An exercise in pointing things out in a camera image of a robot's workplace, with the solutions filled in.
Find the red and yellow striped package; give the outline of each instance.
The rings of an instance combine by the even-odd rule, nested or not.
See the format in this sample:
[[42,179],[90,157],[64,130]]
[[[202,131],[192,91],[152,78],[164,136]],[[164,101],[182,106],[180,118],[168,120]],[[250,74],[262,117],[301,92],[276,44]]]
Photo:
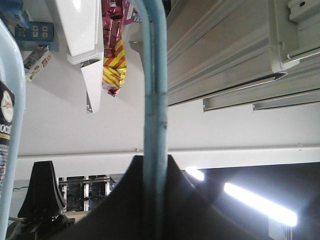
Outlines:
[[115,97],[125,83],[127,62],[122,39],[116,45],[116,57],[105,57],[103,64],[102,88]]

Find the black plastic part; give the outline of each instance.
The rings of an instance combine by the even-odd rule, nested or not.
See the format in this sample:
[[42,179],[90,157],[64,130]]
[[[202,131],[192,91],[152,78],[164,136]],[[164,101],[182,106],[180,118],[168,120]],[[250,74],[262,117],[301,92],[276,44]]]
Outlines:
[[165,17],[168,17],[169,13],[171,12],[171,0],[162,0]]
[[62,215],[65,206],[57,185],[52,161],[33,164],[30,183],[23,205],[18,213],[22,222],[16,223],[8,240],[45,240],[73,225],[74,218]]
[[29,188],[19,218],[50,218],[61,213],[65,206],[56,180],[52,161],[35,162],[31,172]]
[[[50,240],[141,240],[143,156],[135,156],[112,193],[76,225]],[[166,240],[256,240],[206,202],[171,156],[165,192]]]

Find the product package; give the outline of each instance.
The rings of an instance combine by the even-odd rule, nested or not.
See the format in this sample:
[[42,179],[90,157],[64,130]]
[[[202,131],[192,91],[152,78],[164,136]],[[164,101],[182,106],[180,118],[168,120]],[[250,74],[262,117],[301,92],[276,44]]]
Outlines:
[[0,79],[0,196],[5,178],[15,96]]
[[113,20],[106,14],[102,17],[104,57],[116,56],[117,43],[121,37],[121,20]]
[[102,88],[115,97],[125,83],[126,72],[126,56],[122,39],[120,39],[116,46],[116,57],[104,59]]
[[32,53],[23,61],[25,79],[31,82],[35,76],[51,60],[51,53],[48,46],[37,46]]
[[134,23],[141,23],[142,22],[142,19],[141,19],[140,15],[138,13],[138,10],[136,8],[133,9],[132,17],[133,17]]
[[48,46],[50,51],[58,52],[58,40],[54,36],[52,22],[31,21],[30,28],[15,27],[14,38],[23,51],[33,51],[36,45]]
[[113,20],[119,20],[124,17],[124,5],[122,0],[102,0],[102,16],[109,15]]
[[129,25],[134,20],[134,17],[133,17],[134,6],[129,1],[126,0],[124,2],[123,9],[124,9],[123,25]]
[[0,0],[0,12],[9,24],[30,28],[29,15],[22,0]]

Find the blue box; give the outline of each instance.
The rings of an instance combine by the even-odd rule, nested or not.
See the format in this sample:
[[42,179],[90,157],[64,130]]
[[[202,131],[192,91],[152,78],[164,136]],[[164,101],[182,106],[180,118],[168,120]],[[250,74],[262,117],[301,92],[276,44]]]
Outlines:
[[35,45],[49,46],[50,51],[58,52],[59,45],[55,39],[52,22],[31,21],[30,28],[15,27],[14,38],[24,51],[33,51]]

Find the light blue pipe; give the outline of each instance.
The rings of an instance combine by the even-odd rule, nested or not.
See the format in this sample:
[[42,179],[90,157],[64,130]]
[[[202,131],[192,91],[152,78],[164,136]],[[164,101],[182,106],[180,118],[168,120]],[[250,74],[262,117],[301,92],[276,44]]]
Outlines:
[[[168,165],[167,23],[161,0],[143,0],[143,2],[152,19],[153,48],[148,54],[153,56],[151,63],[154,63],[151,89],[148,89],[147,83],[145,88],[143,238],[162,240]],[[149,23],[149,17],[143,18],[142,22]]]
[[1,20],[0,72],[2,81],[14,93],[10,147],[0,197],[0,240],[5,240],[15,179],[22,121],[26,108],[26,78],[19,48]]

